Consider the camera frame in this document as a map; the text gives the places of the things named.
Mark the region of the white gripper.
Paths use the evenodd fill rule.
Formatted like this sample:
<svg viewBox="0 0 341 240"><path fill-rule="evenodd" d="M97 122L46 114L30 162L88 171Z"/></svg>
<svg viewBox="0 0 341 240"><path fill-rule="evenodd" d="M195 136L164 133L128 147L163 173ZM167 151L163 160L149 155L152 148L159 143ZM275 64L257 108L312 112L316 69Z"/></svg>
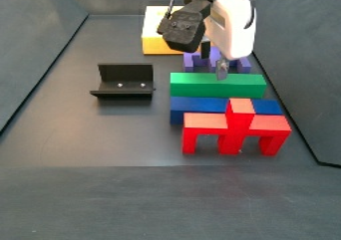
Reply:
<svg viewBox="0 0 341 240"><path fill-rule="evenodd" d="M200 58L208 59L209 42L228 60L248 56L253 44L255 20L256 14L248 0L213 0L209 15L204 18L207 38L200 40ZM219 81L227 77L228 60L224 57L215 63Z"/></svg>

